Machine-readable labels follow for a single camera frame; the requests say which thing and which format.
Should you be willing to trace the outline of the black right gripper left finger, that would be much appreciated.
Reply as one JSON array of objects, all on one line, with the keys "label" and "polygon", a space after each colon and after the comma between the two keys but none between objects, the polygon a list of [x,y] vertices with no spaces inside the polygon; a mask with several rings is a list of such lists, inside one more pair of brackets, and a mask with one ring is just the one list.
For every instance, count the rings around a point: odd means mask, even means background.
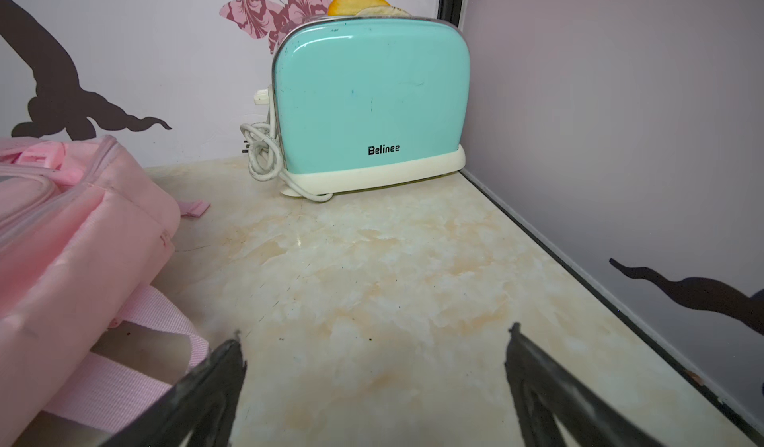
[{"label": "black right gripper left finger", "polygon": [[103,444],[229,446],[246,371],[241,340],[236,335],[214,349],[137,420]]}]

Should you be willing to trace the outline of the pink backpack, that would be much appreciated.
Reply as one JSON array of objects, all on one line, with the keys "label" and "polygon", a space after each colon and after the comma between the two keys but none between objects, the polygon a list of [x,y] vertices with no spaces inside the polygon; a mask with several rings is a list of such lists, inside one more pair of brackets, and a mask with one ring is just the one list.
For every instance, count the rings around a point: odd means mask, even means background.
[{"label": "pink backpack", "polygon": [[123,322],[209,345],[153,287],[182,217],[208,209],[159,188],[111,136],[1,142],[1,442],[42,411],[116,433],[169,385],[94,353]]}]

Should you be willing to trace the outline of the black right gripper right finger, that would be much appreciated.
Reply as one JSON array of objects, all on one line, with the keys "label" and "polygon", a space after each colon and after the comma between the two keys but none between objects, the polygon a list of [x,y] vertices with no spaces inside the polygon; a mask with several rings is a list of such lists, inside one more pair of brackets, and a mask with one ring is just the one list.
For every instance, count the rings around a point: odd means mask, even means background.
[{"label": "black right gripper right finger", "polygon": [[509,329],[505,374],[526,446],[564,446],[564,427],[580,446],[659,446],[521,333]]}]

